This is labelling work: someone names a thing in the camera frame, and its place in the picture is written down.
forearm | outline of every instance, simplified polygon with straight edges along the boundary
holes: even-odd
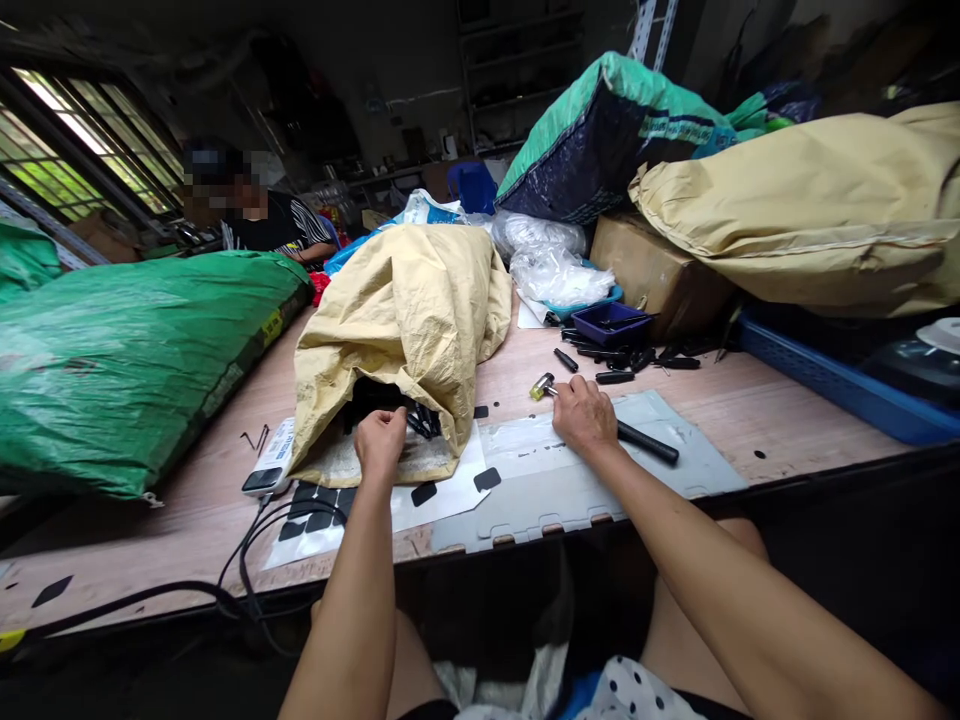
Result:
[[[587,461],[755,717],[942,717],[889,660],[622,448]]]
[[[337,246],[333,243],[315,243],[306,250],[301,250],[294,259],[301,263],[317,262],[326,260],[337,254]]]
[[[360,484],[281,720],[376,720],[386,714],[396,632],[392,488],[392,476],[365,477]]]

window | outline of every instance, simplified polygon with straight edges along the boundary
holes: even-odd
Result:
[[[15,68],[69,131],[154,214],[179,211],[183,167],[120,85]]]
[[[2,103],[0,165],[68,222],[110,206],[76,170]]]

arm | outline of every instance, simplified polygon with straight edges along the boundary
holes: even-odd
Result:
[[[326,260],[337,253],[336,240],[313,214],[313,211],[300,200],[294,198],[290,202],[293,221],[300,230],[304,249],[293,255],[293,259],[300,264],[307,264]]]
[[[755,717],[946,717],[887,658],[633,462],[595,383],[577,376],[557,390],[554,428],[623,505]]]
[[[396,639],[390,493],[406,428],[404,408],[357,428],[363,480],[280,720],[386,715]]]

dark hair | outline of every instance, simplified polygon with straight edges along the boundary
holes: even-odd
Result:
[[[194,185],[231,185],[250,176],[245,155],[216,135],[190,138],[183,144],[183,170]]]

electric cord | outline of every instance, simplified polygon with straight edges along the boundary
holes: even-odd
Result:
[[[256,626],[263,634],[264,639],[275,652],[284,657],[298,657],[298,652],[287,650],[276,641],[276,639],[273,637],[273,634],[270,632],[267,621],[303,612],[303,610],[313,605],[317,598],[312,599],[307,604],[298,605],[294,608],[273,613],[265,613],[260,603],[260,598],[257,596],[257,593],[253,588],[253,582],[250,579],[250,573],[247,568],[247,552],[257,538],[266,532],[266,530],[281,520],[286,520],[293,512],[299,512],[305,505],[317,507],[329,512],[334,517],[339,519],[344,526],[347,524],[347,516],[342,510],[340,510],[340,508],[318,498],[291,500],[274,508],[269,513],[264,514],[264,510],[266,510],[267,506],[272,500],[272,493],[261,498],[260,506],[257,509],[257,514],[254,517],[253,522],[247,529],[247,532],[240,541],[240,544],[237,545],[234,551],[230,554],[230,557],[227,559],[226,564],[220,571],[220,576],[217,579],[216,585],[203,580],[180,580],[177,582],[165,583],[163,585],[147,588],[146,590],[141,590],[133,593],[132,595],[127,595],[126,597],[104,603],[103,605],[99,605],[95,608],[84,610],[83,612],[79,612],[75,615],[61,618],[60,620],[55,620],[44,625],[38,625],[37,627],[30,628],[29,630],[16,630],[13,632],[0,633],[0,656],[16,647],[22,647],[25,642],[33,643],[38,640],[51,637],[58,633],[75,628],[78,625],[96,620],[104,615],[109,615],[118,610],[135,605],[136,603],[144,602],[145,600],[149,600],[159,595],[165,595],[171,592],[188,591],[205,593],[212,596],[215,607],[221,615],[230,620],[248,622],[251,625]],[[231,595],[223,587],[223,581],[226,577],[227,570],[229,570],[230,565],[238,556],[240,581],[243,584],[243,589],[246,593],[246,597],[243,599]]]

